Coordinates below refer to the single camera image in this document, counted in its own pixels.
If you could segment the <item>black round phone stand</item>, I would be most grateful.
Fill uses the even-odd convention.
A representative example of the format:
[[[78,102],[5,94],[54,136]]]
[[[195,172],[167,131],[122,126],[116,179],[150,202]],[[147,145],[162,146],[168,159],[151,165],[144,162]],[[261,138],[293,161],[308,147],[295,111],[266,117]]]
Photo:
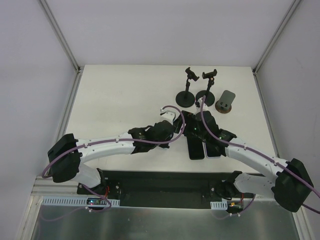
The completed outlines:
[[[190,80],[196,82],[200,77],[197,76],[190,67],[185,69],[185,73],[187,74],[185,90],[176,95],[175,102],[182,108],[189,108],[195,103],[195,96],[189,91]]]

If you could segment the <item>black phone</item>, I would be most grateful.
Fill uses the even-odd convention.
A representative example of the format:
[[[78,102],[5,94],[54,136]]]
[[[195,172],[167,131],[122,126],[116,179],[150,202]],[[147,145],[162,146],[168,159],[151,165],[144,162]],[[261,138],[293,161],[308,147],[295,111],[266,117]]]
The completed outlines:
[[[205,158],[203,143],[196,137],[187,137],[187,148],[189,158],[193,161],[203,160]]]

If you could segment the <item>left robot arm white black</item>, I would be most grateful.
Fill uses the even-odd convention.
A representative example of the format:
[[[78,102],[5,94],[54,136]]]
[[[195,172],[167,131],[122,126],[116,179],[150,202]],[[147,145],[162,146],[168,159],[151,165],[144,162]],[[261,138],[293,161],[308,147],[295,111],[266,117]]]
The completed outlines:
[[[105,191],[105,177],[101,170],[86,162],[113,155],[147,153],[156,147],[168,148],[168,141],[176,132],[174,113],[163,113],[161,121],[153,126],[135,127],[115,137],[75,139],[72,133],[64,135],[49,151],[49,176],[54,183],[74,181],[85,185],[94,194]]]

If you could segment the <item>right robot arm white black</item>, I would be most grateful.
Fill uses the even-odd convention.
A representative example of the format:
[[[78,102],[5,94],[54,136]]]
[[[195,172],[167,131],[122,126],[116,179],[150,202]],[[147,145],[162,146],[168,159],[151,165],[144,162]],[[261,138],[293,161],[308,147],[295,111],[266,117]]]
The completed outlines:
[[[196,114],[183,111],[184,135],[204,143],[214,157],[229,157],[255,171],[259,176],[234,171],[216,186],[221,198],[231,199],[241,193],[251,193],[274,198],[284,209],[296,213],[314,187],[302,161],[271,157],[250,146],[234,133],[219,128],[209,111]]]

